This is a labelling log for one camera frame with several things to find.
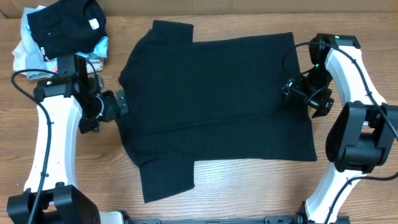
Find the pale pink garment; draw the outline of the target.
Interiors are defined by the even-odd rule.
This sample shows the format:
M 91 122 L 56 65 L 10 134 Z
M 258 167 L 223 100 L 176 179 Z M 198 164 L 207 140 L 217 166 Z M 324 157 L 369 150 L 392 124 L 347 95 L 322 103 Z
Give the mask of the pale pink garment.
M 26 69 L 41 69 L 57 72 L 57 59 L 45 59 L 45 50 L 40 50 L 38 45 L 34 42 L 28 25 L 27 15 L 42 9 L 45 9 L 45 6 L 39 5 L 36 8 L 26 7 L 24 9 L 21 19 L 21 41 L 12 51 L 14 56 L 13 70 L 15 72 Z M 84 57 L 93 64 L 92 67 L 89 63 L 86 63 L 88 73 L 100 72 L 104 67 L 104 60 L 108 57 L 108 38 L 106 36 L 102 37 L 96 44 L 92 53 L 84 54 L 82 52 L 77 52 L 76 54 Z

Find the grey denim garment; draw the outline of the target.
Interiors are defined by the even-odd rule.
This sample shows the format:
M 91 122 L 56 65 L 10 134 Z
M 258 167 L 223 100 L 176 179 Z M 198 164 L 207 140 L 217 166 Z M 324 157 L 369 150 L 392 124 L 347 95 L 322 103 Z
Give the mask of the grey denim garment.
M 21 41 L 12 52 L 14 56 L 13 69 L 15 71 L 25 69 L 47 70 L 44 68 L 44 61 L 40 55 L 42 51 L 31 36 L 31 30 L 27 19 L 28 14 L 40 11 L 44 8 L 45 6 L 37 6 L 36 8 L 26 7 L 24 9 L 20 28 Z

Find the folded black shirt on pile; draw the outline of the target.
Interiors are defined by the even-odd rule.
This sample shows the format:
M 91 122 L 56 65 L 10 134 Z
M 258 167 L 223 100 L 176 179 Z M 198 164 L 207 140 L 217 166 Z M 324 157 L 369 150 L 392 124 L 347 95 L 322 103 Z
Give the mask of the folded black shirt on pile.
M 49 60 L 90 53 L 106 36 L 106 16 L 95 0 L 59 0 L 27 19 L 33 40 Z

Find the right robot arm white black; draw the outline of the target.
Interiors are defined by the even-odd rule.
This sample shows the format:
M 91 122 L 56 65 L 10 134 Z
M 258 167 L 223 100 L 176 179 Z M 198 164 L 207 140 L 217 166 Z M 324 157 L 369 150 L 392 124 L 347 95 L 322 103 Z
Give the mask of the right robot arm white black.
M 397 107 L 388 105 L 373 85 L 353 35 L 318 33 L 306 42 L 313 68 L 294 75 L 282 87 L 282 98 L 301 100 L 326 116 L 333 106 L 330 82 L 338 90 L 343 109 L 326 138 L 329 161 L 314 193 L 294 216 L 281 223 L 349 223 L 338 212 L 360 180 L 383 165 L 397 140 Z

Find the light blue printed garment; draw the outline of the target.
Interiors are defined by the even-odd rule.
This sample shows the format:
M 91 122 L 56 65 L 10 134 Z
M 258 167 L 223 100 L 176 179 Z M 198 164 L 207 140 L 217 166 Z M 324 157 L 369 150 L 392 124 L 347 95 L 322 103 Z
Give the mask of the light blue printed garment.
M 76 52 L 75 54 L 87 60 L 86 70 L 88 73 L 102 71 L 102 69 L 104 68 L 104 60 L 108 57 L 108 37 L 102 37 L 100 41 L 95 45 L 92 52 Z M 52 72 L 57 72 L 57 59 L 54 58 L 49 60 L 47 56 L 45 56 L 43 53 L 41 53 L 40 55 L 42 56 L 42 60 L 44 61 L 44 68 Z

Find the black t-shirt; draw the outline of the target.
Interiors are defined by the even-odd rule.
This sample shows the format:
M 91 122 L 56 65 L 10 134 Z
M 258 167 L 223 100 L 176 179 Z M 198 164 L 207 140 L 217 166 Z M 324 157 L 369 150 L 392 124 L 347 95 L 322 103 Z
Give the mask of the black t-shirt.
M 191 24 L 153 22 L 120 74 L 116 121 L 145 202 L 192 189 L 196 161 L 317 159 L 307 106 L 281 93 L 294 45 L 290 32 L 194 42 Z

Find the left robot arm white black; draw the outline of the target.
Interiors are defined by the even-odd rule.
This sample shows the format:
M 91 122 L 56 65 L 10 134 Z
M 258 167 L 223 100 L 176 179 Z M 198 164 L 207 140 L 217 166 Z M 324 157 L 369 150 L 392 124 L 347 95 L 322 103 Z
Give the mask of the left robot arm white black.
M 98 132 L 102 122 L 127 114 L 124 92 L 102 91 L 102 78 L 89 76 L 81 56 L 60 55 L 57 62 L 51 78 L 28 95 L 39 116 L 34 161 L 23 194 L 9 197 L 7 214 L 14 223 L 129 224 L 124 210 L 99 211 L 79 191 L 75 172 L 77 134 Z

